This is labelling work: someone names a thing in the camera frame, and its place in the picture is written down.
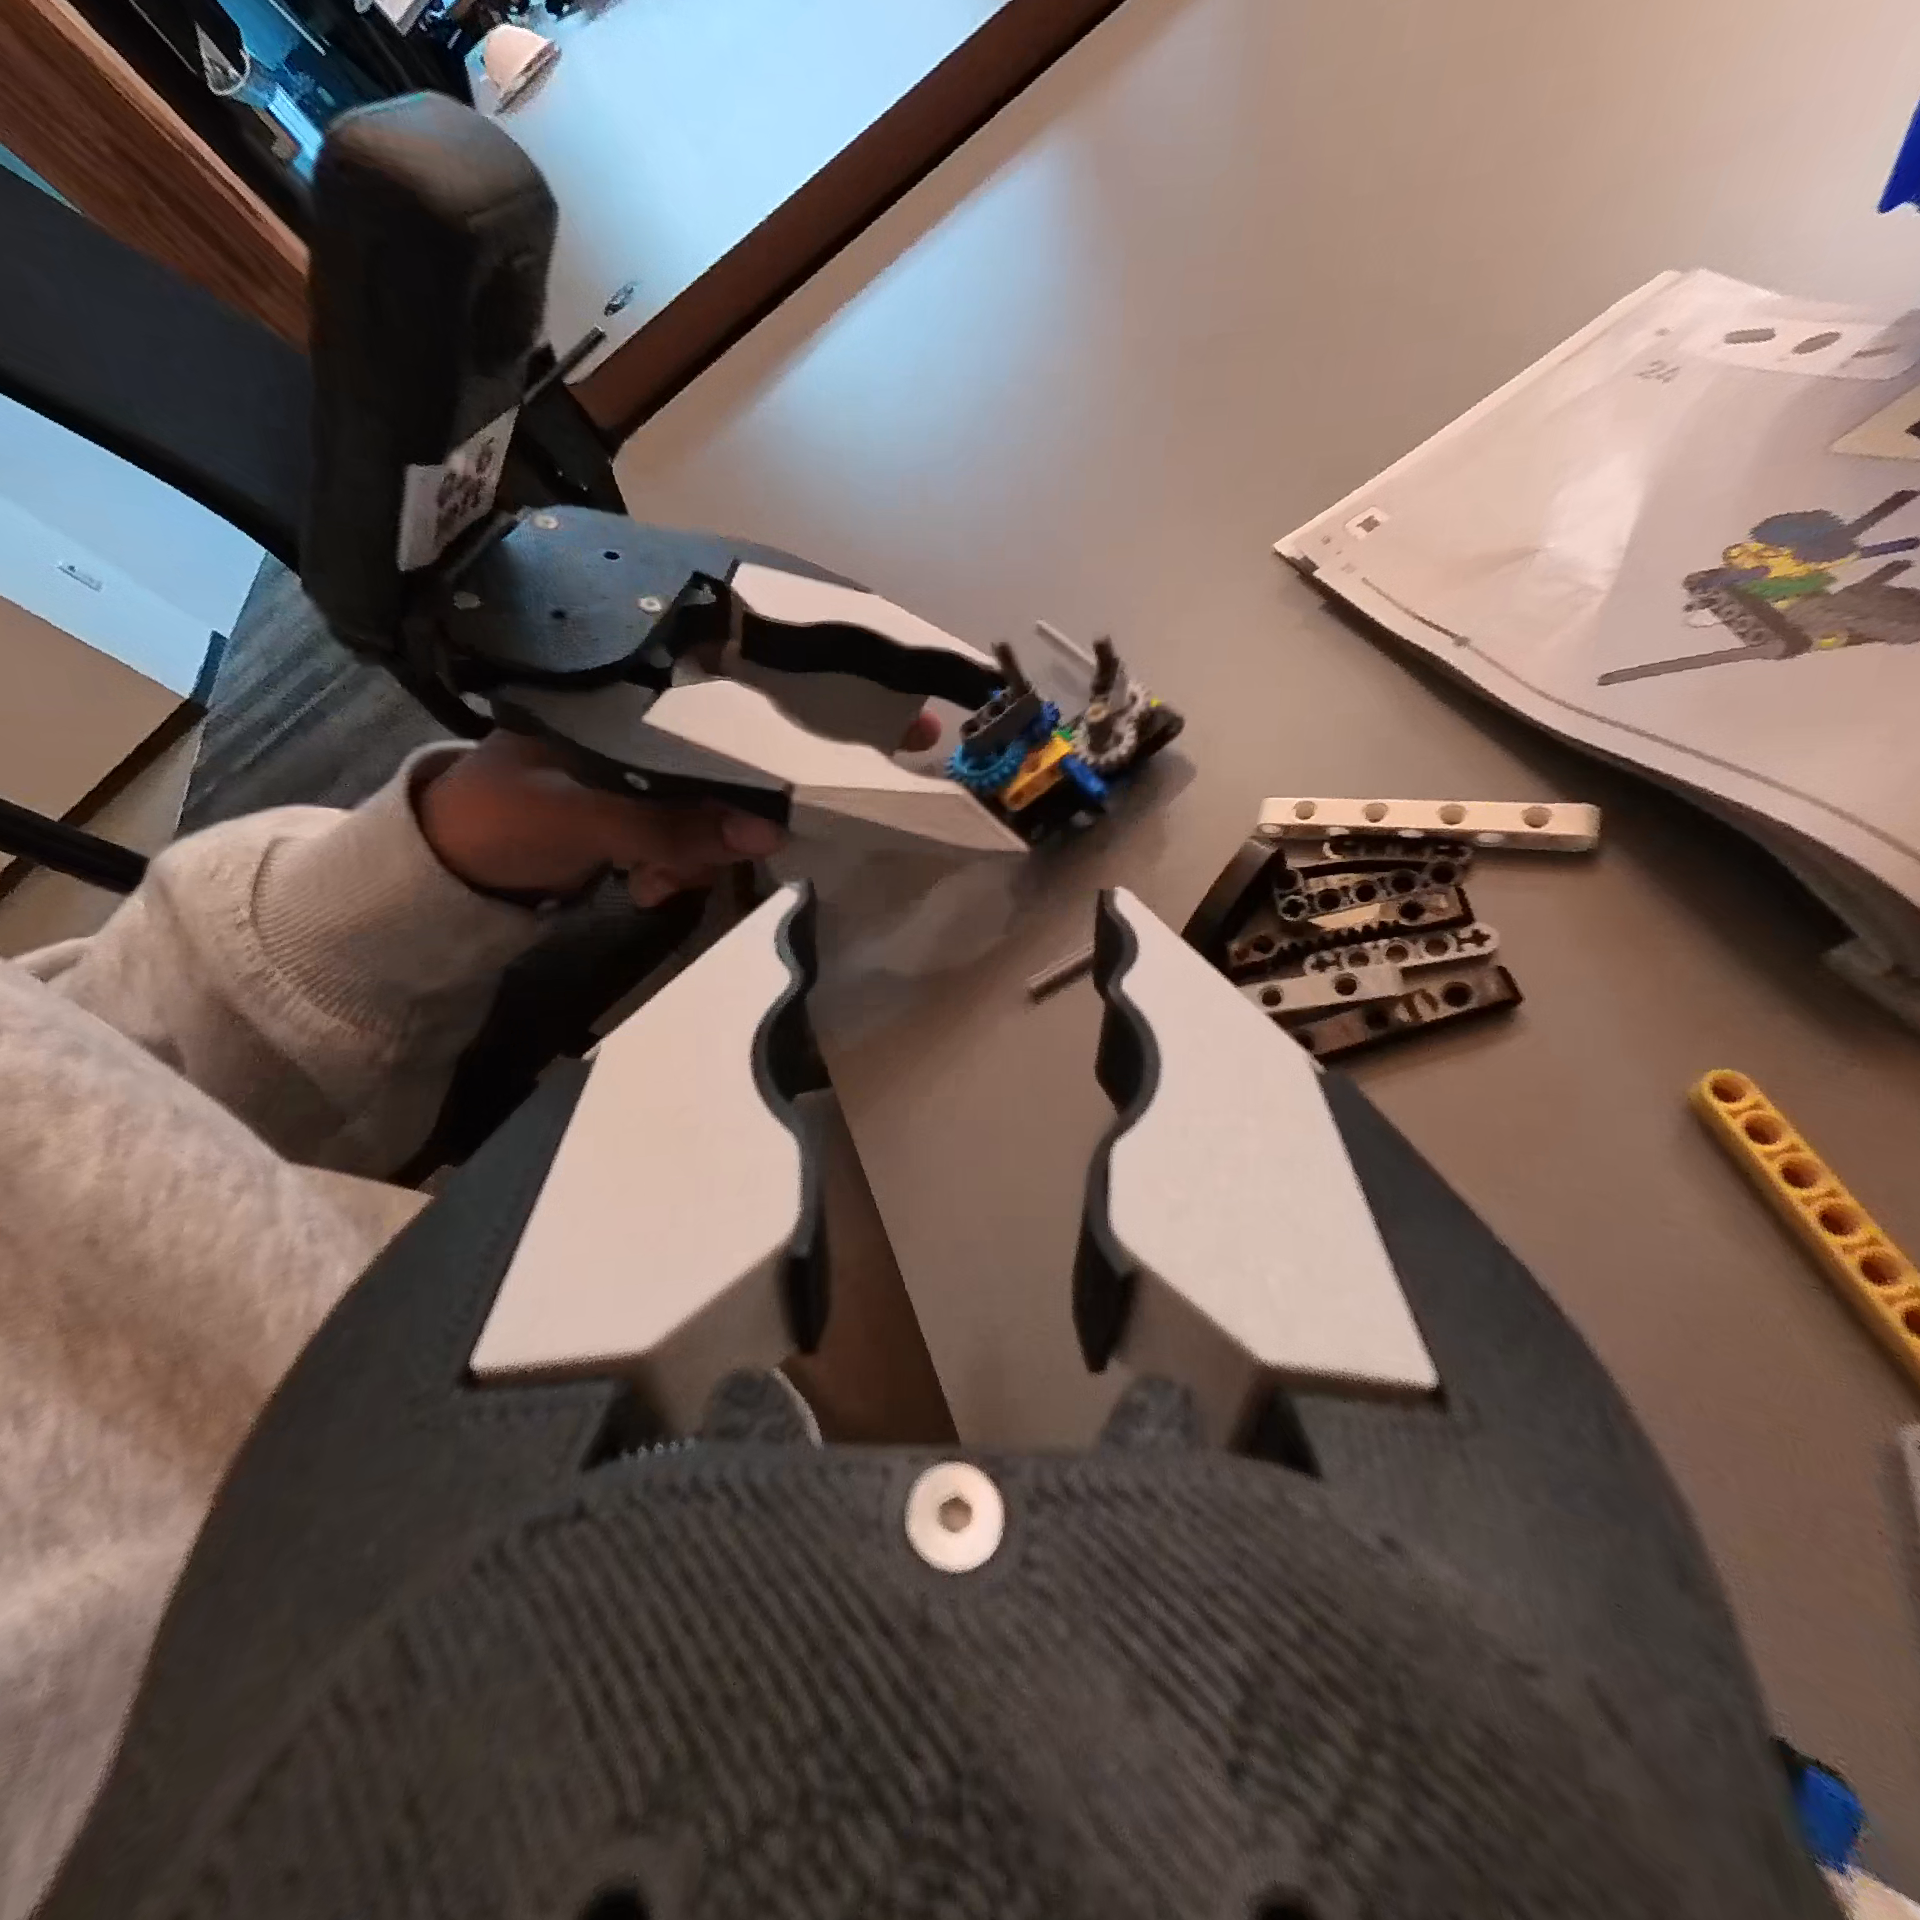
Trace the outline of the person's left forearm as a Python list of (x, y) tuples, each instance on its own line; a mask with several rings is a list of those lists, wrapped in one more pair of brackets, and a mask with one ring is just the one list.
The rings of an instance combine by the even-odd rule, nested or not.
[(410, 757), (359, 806), (273, 806), (193, 833), (88, 938), (6, 962), (106, 1024), (289, 1161), (386, 1180), (544, 912), (476, 891), (428, 845), (426, 789), (472, 747)]

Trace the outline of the lego instruction booklet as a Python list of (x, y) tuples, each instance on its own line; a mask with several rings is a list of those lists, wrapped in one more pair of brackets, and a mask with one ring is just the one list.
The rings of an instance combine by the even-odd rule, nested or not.
[(1275, 555), (1737, 828), (1916, 1027), (1916, 382), (1914, 308), (1666, 273)]

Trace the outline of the light grey lego beam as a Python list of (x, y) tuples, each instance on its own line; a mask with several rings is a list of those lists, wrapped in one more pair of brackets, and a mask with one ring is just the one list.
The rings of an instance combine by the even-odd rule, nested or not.
[(1499, 931), (1487, 922), (1408, 931), (1316, 950), (1294, 972), (1248, 980), (1236, 987), (1236, 994), (1266, 1017), (1303, 1022), (1350, 1006), (1402, 996), (1412, 987), (1417, 974), (1480, 962), (1494, 957), (1499, 946)]

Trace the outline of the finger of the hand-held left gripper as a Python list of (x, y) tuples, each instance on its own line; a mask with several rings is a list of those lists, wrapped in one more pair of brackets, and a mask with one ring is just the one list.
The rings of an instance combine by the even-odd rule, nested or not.
[(913, 723), (929, 705), (972, 713), (1002, 688), (992, 654), (875, 592), (738, 563), (728, 603), (719, 672), (800, 723)]
[(641, 720), (641, 773), (776, 824), (796, 840), (1025, 858), (1025, 840), (944, 778), (814, 732), (742, 683), (686, 683)]

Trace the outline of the small blue lego piece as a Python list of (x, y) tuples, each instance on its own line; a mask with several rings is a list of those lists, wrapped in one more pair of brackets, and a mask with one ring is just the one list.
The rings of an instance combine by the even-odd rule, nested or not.
[(1858, 1870), (1865, 1836), (1865, 1805), (1835, 1768), (1814, 1760), (1776, 1738), (1774, 1750), (1787, 1778), (1792, 1811), (1808, 1854), (1833, 1878)]

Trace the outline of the person's left hand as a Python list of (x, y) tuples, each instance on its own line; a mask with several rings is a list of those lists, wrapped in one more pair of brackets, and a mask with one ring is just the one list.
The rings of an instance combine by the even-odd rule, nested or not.
[(655, 907), (784, 845), (777, 826), (736, 806), (587, 787), (550, 746), (515, 734), (426, 773), (415, 809), (444, 870), (489, 896), (570, 898), (617, 876), (636, 905)]

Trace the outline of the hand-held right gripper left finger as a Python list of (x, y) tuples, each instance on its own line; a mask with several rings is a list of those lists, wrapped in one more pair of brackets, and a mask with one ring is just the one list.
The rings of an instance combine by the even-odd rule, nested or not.
[(776, 886), (594, 1046), (472, 1352), (478, 1382), (611, 1378), (691, 1433), (726, 1378), (818, 1347), (814, 922), (809, 883)]

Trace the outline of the yellow lego beam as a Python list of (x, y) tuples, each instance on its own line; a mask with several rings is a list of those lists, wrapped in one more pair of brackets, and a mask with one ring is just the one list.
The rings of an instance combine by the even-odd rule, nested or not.
[(1910, 1388), (1918, 1388), (1916, 1260), (1746, 1073), (1711, 1069), (1690, 1100), (1711, 1139), (1772, 1206), (1831, 1294)]

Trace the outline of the white rounded object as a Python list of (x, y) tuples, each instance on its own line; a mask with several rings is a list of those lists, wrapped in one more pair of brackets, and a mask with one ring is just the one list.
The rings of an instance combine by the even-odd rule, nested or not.
[(503, 21), (489, 28), (474, 52), (474, 88), (480, 113), (513, 109), (561, 61), (563, 49), (544, 32)]

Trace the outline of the white lego beam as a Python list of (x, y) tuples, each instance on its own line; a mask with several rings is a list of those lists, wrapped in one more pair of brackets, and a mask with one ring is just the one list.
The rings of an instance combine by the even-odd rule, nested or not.
[(1587, 854), (1601, 845), (1601, 809), (1559, 800), (1274, 797), (1260, 806), (1256, 833), (1272, 841), (1439, 837), (1471, 848)]

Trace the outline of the person's grey sweater torso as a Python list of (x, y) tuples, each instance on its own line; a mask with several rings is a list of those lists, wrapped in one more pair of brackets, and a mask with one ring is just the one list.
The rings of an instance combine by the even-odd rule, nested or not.
[(57, 961), (6, 965), (6, 1915), (72, 1849), (256, 1416), (418, 1209), (368, 1174), (449, 1073), (403, 1001)]

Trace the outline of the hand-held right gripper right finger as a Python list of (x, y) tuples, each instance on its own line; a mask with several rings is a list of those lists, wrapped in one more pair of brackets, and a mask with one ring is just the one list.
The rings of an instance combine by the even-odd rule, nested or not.
[(1202, 1436), (1278, 1393), (1422, 1405), (1443, 1378), (1326, 1076), (1134, 891), (1095, 901), (1095, 1084), (1073, 1333), (1092, 1377), (1185, 1388)]

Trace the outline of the wooden top desk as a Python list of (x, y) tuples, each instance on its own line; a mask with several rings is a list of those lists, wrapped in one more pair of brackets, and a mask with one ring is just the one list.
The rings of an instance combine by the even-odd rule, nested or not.
[(305, 240), (67, 3), (3, 4), (3, 144), (110, 238), (306, 347)]

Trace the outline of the black and grey beam assembly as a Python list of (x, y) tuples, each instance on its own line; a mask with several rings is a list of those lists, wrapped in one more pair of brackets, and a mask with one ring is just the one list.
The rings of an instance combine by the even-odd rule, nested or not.
[[(1294, 972), (1329, 949), (1487, 922), (1473, 905), (1473, 866), (1474, 848), (1439, 837), (1270, 841), (1252, 833), (1188, 915), (1185, 939), (1236, 990)], [(1345, 1066), (1402, 1042), (1508, 1019), (1524, 994), (1499, 949), (1480, 962), (1417, 974), (1402, 996), (1303, 1022), (1274, 1019), (1247, 1003), (1319, 1066)]]

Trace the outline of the lego gear assembly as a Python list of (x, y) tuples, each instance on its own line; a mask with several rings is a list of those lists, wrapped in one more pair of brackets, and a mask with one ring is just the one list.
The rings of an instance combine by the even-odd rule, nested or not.
[(1187, 718), (1146, 685), (1111, 635), (1089, 648), (1098, 672), (1086, 699), (1063, 710), (996, 640), (994, 696), (963, 720), (944, 773), (1025, 845), (1103, 821), (1114, 797), (1187, 730)]

